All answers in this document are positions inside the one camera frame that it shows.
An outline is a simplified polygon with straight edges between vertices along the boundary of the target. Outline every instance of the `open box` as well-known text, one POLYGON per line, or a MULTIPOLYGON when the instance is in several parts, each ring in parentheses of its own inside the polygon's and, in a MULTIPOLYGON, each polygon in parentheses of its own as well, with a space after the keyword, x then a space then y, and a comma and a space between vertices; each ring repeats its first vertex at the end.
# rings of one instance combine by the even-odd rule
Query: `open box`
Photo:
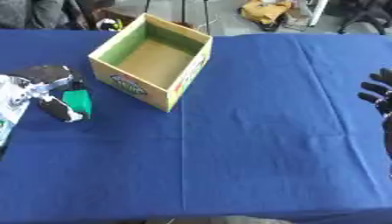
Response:
POLYGON ((144 13, 88 57, 100 81, 169 112, 209 60, 212 43, 144 13))

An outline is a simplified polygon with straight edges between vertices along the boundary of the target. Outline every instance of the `chair leg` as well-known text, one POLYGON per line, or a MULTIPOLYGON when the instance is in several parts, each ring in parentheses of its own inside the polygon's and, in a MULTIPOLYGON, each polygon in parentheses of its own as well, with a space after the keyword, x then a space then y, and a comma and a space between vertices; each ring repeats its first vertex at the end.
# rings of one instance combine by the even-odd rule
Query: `chair leg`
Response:
POLYGON ((363 12, 358 12, 357 14, 354 14, 352 17, 349 17, 345 22, 343 22, 342 26, 338 30, 338 33, 343 34, 346 32, 346 28, 355 23, 356 21, 360 20, 364 16, 363 12))
POLYGON ((385 35, 385 29, 382 24, 374 17, 366 16, 368 23, 374 26, 374 28, 380 33, 380 35, 385 35))

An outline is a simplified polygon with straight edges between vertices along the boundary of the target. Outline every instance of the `black glove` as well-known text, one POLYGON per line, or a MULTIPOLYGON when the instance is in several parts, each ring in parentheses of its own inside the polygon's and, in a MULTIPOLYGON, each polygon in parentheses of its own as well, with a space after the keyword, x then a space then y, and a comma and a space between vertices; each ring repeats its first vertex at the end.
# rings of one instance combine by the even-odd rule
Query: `black glove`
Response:
POLYGON ((371 73, 370 79, 385 85, 362 82, 360 84, 362 88, 377 93, 378 95, 374 96, 372 94, 358 93, 358 96, 362 100, 373 103, 384 117, 382 123, 384 129, 384 143, 387 153, 392 159, 392 71, 382 68, 380 74, 371 73))

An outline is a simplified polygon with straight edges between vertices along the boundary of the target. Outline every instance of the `blue cloth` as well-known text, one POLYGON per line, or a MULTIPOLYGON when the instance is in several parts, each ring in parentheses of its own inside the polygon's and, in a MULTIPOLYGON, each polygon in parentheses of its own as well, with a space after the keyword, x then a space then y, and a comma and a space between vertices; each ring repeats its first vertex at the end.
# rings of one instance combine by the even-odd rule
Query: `blue cloth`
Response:
POLYGON ((67 65, 86 77, 94 104, 92 120, 78 123, 29 107, 0 163, 0 221, 392 219, 382 119, 356 96, 368 74, 392 67, 386 38, 215 38, 166 114, 94 78, 87 55, 111 35, 0 31, 0 73, 67 65))

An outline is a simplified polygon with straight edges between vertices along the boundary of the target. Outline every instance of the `printed label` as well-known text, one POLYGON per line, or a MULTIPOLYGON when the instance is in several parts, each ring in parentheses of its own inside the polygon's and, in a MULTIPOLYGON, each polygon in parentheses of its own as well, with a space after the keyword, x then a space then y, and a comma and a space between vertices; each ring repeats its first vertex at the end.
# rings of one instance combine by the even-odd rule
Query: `printed label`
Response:
POLYGON ((206 64, 207 58, 204 55, 200 55, 185 71, 182 81, 174 88, 169 94, 169 107, 171 107, 177 99, 184 93, 186 88, 191 84, 192 80, 200 69, 206 64))
POLYGON ((137 83, 133 80, 130 80, 127 76, 121 74, 113 74, 110 75, 110 79, 115 82, 115 85, 132 94, 132 95, 147 95, 147 92, 142 89, 137 83))

